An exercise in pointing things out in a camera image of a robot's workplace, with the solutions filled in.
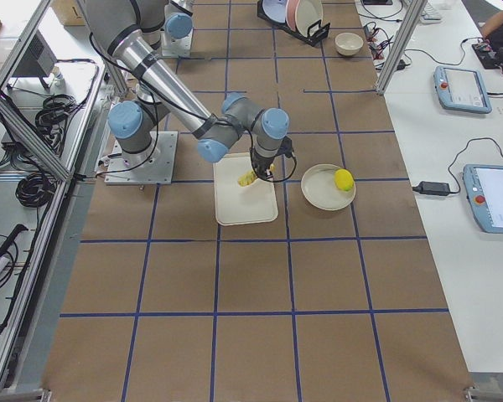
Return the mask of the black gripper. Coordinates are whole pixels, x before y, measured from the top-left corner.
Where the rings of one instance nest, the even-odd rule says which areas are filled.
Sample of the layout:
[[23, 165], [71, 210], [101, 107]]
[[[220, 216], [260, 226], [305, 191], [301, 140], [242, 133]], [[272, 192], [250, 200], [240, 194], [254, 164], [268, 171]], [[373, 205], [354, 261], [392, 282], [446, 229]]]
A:
[[280, 147], [271, 157], [264, 157], [259, 154], [258, 146], [253, 145], [250, 149], [251, 167], [258, 178], [272, 178], [272, 164], [276, 157], [285, 156], [293, 159], [293, 170], [288, 175], [291, 178], [296, 169], [296, 156], [291, 140], [282, 140]]

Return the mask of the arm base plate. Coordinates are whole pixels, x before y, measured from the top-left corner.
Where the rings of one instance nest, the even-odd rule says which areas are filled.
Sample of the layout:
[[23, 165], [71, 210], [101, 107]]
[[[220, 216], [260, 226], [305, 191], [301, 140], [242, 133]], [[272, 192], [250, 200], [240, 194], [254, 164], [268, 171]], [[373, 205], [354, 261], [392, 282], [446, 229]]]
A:
[[124, 152], [114, 141], [104, 182], [107, 185], [150, 185], [172, 183], [179, 134], [176, 131], [151, 131], [150, 148], [137, 154]]
[[161, 30], [160, 54], [164, 58], [189, 58], [191, 53], [191, 44], [193, 30], [181, 39], [176, 39], [164, 28]]

